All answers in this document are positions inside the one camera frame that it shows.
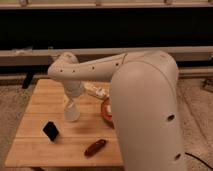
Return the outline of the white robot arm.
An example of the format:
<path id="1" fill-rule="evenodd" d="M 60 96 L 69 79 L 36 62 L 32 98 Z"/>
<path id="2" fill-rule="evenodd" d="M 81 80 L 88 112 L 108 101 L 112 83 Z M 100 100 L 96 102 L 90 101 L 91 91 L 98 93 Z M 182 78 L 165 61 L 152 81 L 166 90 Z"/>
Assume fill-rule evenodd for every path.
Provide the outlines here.
<path id="1" fill-rule="evenodd" d="M 179 70 L 164 51 L 127 52 L 79 63 L 70 53 L 48 68 L 68 94 L 74 82 L 108 82 L 125 171 L 187 171 L 177 110 Z"/>

